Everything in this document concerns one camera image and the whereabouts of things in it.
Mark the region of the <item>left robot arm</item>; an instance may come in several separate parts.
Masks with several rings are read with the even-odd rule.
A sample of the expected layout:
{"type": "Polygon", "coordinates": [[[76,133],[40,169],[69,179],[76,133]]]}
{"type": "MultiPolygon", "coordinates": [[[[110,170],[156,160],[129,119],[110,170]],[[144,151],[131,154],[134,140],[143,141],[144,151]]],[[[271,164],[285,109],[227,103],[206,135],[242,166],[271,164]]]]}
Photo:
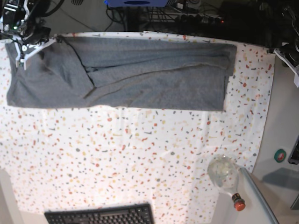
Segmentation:
{"type": "Polygon", "coordinates": [[[288,43],[295,52],[299,52],[299,1],[270,0],[274,31],[282,43],[288,43]]]}

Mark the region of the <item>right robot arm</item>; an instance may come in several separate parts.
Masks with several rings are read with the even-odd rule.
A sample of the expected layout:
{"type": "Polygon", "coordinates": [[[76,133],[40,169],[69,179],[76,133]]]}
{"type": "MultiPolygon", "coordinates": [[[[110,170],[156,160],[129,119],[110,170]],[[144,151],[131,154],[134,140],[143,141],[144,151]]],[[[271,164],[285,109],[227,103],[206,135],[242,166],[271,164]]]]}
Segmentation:
{"type": "Polygon", "coordinates": [[[20,47],[48,42],[51,29],[44,26],[44,19],[54,14],[64,1],[50,9],[51,3],[50,0],[2,0],[0,36],[20,47]]]}

